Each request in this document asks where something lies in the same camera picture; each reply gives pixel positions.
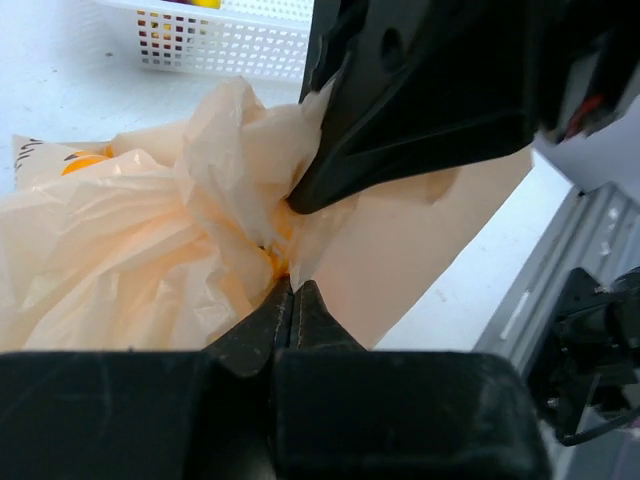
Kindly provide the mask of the banana print plastic bag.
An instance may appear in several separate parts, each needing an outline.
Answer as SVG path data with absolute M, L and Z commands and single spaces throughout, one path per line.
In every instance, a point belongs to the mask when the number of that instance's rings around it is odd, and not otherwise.
M 282 276 L 318 283 L 375 345 L 531 169 L 529 148 L 373 187 L 317 213 L 285 198 L 316 153 L 326 92 L 267 108 L 236 78 L 186 121 L 110 142 L 14 138 L 1 199 L 1 347 L 192 350 Z

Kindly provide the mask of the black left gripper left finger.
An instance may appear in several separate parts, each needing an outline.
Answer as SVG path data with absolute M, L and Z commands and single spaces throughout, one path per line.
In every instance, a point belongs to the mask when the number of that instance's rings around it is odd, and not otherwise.
M 192 351 L 1 357 L 5 479 L 272 479 L 268 383 L 293 294 Z

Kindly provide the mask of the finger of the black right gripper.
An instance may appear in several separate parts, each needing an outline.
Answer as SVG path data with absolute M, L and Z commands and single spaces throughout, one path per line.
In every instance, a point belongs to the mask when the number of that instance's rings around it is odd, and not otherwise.
M 428 1 L 317 1 L 300 98 L 329 85 L 332 105 L 422 102 L 429 34 Z

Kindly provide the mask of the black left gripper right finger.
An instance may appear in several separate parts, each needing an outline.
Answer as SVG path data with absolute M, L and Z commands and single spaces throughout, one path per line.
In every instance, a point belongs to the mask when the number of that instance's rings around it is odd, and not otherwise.
M 294 295 L 272 367 L 273 462 L 282 479 L 546 479 L 529 392 L 482 352 L 369 351 L 319 288 Z

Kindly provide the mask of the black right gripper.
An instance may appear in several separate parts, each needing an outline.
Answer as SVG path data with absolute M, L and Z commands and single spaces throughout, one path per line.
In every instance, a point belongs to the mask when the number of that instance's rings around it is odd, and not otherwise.
M 636 1 L 428 1 L 409 61 L 380 94 L 349 61 L 319 150 L 288 196 L 311 214 L 369 187 L 559 144 L 639 95 Z

